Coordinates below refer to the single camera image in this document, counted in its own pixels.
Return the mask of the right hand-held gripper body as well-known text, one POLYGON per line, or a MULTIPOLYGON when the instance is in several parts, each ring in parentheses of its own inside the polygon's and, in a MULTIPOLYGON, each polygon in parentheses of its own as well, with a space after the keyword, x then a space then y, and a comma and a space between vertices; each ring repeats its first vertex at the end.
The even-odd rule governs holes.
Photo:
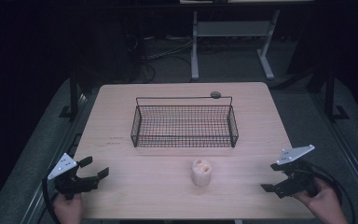
POLYGON ((275 163, 286 164, 289 167, 284 172, 287 175, 287 179, 277 184, 276 194, 280 197, 291 196, 302 190, 307 191, 311 196, 315 196, 318 193, 316 186, 313 182, 312 170, 310 166, 302 160, 302 157, 315 149, 314 145, 308 145, 304 147, 284 148, 280 157, 275 163))

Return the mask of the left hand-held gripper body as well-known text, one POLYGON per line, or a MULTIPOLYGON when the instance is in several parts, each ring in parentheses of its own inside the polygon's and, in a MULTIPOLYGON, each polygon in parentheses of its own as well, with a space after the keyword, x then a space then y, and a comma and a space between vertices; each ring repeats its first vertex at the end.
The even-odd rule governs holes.
POLYGON ((48 180, 53 180, 55 189, 71 200, 78 193, 90 192, 98 188, 100 179, 98 176, 78 177, 78 161, 75 161, 67 153, 63 153, 52 170, 48 173, 48 180))

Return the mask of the black wire basket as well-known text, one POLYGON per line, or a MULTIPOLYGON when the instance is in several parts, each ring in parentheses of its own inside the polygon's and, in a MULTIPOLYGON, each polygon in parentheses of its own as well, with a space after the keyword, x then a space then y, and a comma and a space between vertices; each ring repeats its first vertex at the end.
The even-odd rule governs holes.
POLYGON ((131 128, 135 147, 235 147, 233 98, 138 97, 131 128))

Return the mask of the person's left hand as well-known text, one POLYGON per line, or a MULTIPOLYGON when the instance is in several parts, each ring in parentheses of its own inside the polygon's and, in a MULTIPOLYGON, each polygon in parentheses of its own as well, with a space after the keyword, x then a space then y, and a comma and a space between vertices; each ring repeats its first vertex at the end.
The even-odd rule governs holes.
POLYGON ((59 194, 53 202, 53 211, 61 224, 81 224, 82 195, 76 194, 73 199, 67 200, 64 195, 59 194))

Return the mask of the person's right hand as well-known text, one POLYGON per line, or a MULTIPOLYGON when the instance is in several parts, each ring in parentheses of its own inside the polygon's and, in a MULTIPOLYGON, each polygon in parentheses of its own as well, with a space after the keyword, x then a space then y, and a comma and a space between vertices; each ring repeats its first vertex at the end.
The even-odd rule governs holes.
POLYGON ((318 194, 310 197, 306 191, 295 193, 293 197, 303 203, 323 224, 349 224, 342 211, 334 189, 320 178, 314 178, 318 194))

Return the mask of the aluminium frame rail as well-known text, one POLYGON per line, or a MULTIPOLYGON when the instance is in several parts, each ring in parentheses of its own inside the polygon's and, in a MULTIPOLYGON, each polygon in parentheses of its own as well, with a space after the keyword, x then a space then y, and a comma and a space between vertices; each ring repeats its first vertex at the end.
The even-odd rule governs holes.
POLYGON ((64 132, 60 135, 59 144, 53 148, 52 157, 43 172, 40 185, 34 193, 21 224, 61 224, 53 208, 53 201, 59 195, 55 180, 58 176, 63 177, 63 174, 71 170, 72 166, 76 166, 74 162, 71 162, 69 166, 65 163, 74 157, 80 141, 79 121, 87 101, 87 98, 80 94, 71 100, 73 105, 62 108, 59 118, 66 119, 64 132))
POLYGON ((358 185, 358 106, 350 95, 338 99, 338 105, 326 106, 321 94, 312 94, 312 101, 322 114, 358 185))

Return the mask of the black metal stand post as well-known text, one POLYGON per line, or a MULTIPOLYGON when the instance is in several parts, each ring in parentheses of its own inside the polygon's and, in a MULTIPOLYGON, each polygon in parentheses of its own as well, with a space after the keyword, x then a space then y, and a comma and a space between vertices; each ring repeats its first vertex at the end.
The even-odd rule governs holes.
POLYGON ((73 121, 78 113, 78 101, 81 94, 81 79, 83 77, 83 70, 80 68, 75 69, 69 77, 69 93, 70 104, 65 106, 61 113, 60 118, 68 118, 73 121))
POLYGON ((338 119, 349 119, 345 109, 334 103, 335 99, 335 76, 331 68, 327 69, 325 75, 324 113, 331 122, 338 119))

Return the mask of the white metal table frame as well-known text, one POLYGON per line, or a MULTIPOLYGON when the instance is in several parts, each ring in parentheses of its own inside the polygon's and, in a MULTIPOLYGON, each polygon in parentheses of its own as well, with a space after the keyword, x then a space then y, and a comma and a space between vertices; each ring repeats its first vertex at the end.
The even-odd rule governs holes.
POLYGON ((198 80, 198 40, 201 37, 264 37, 265 42, 257 51, 265 76, 268 80, 274 78, 269 65, 267 53, 273 37, 280 10, 275 10, 269 21, 200 21, 199 13, 193 12, 192 50, 190 52, 191 79, 198 80))

